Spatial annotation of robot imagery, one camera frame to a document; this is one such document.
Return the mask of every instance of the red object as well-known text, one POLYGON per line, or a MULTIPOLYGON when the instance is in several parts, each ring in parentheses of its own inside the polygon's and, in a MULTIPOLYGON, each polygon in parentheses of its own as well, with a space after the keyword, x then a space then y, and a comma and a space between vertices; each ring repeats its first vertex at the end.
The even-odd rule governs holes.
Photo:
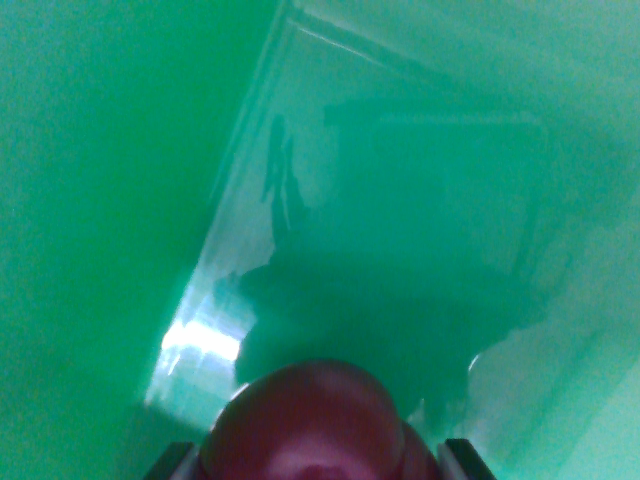
POLYGON ((384 387, 335 361, 293 365, 250 385, 222 412, 200 459, 207 480, 439 478, 384 387))

